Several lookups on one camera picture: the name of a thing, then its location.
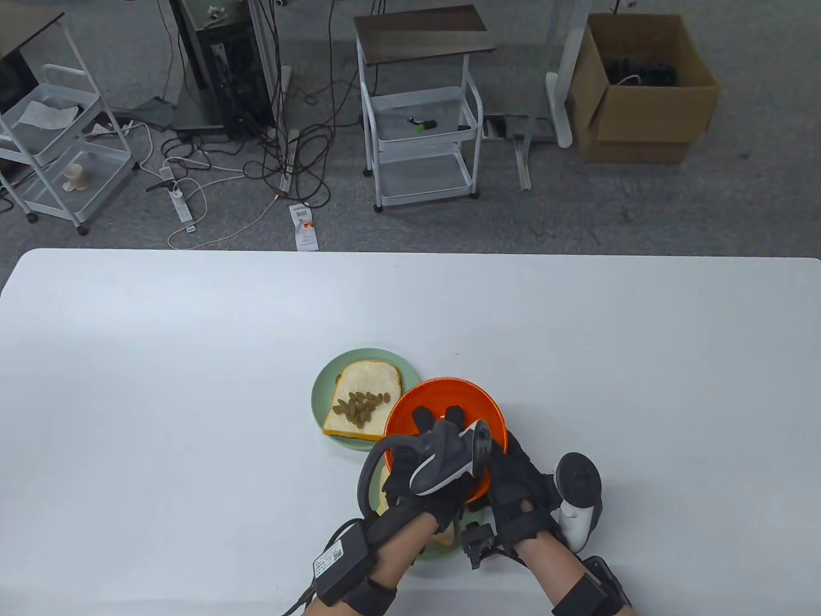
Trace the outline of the person's left hand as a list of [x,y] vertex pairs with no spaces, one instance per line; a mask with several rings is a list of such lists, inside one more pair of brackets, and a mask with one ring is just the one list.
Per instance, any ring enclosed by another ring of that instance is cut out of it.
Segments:
[[384,484],[390,506],[413,505],[431,514],[439,532],[458,522],[490,460],[493,438],[487,422],[466,423],[461,407],[437,419],[427,407],[413,411],[421,449],[392,449],[393,469]]

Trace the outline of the person's right hand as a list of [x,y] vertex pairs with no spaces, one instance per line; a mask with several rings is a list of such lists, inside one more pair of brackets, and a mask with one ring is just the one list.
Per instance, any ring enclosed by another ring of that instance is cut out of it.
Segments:
[[495,517],[496,536],[512,555],[519,543],[548,532],[560,543],[566,539],[552,512],[558,502],[551,491],[552,476],[540,472],[516,437],[507,432],[507,449],[493,443],[487,463],[491,484],[487,496]]

